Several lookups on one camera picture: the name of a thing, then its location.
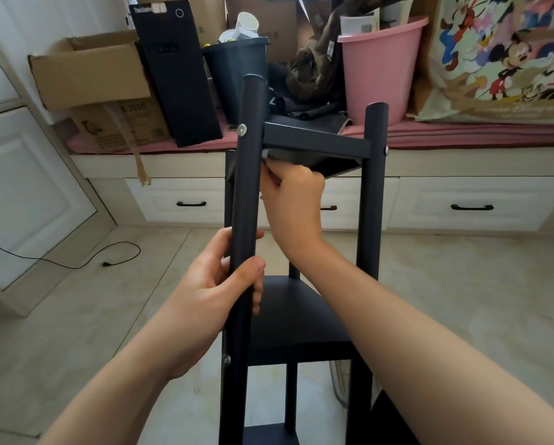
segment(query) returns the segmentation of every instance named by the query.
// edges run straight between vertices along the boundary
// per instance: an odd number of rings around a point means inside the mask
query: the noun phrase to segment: pink plastic bucket
[[[355,125],[365,124],[368,104],[388,104],[388,124],[400,122],[407,111],[421,30],[427,17],[406,25],[356,36],[339,36],[343,44],[347,115]]]

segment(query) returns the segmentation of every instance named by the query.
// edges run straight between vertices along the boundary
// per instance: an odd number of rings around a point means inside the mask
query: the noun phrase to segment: person's left hand
[[[223,329],[239,296],[251,285],[252,313],[260,311],[265,261],[253,256],[226,278],[231,228],[211,239],[165,304],[123,350],[168,379],[186,374]],[[264,236],[257,231],[257,239]]]

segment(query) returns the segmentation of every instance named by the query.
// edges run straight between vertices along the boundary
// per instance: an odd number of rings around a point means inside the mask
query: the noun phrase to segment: white wall
[[[64,37],[126,28],[123,0],[0,0],[0,50],[40,107],[28,54],[44,53]],[[65,117],[42,113],[50,124]]]

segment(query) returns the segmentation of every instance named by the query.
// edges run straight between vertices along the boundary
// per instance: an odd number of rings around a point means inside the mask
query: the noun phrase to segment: fingernail
[[[254,264],[254,266],[258,269],[258,271],[260,270],[263,270],[264,267],[266,266],[266,262],[264,261],[264,259],[260,256],[254,256],[252,258],[252,263]]]

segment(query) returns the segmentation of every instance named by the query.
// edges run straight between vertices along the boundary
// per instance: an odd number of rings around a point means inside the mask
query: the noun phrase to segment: silver bolt
[[[236,129],[236,133],[239,137],[242,137],[244,134],[246,134],[246,131],[248,131],[248,128],[243,123],[238,125],[238,129]]]

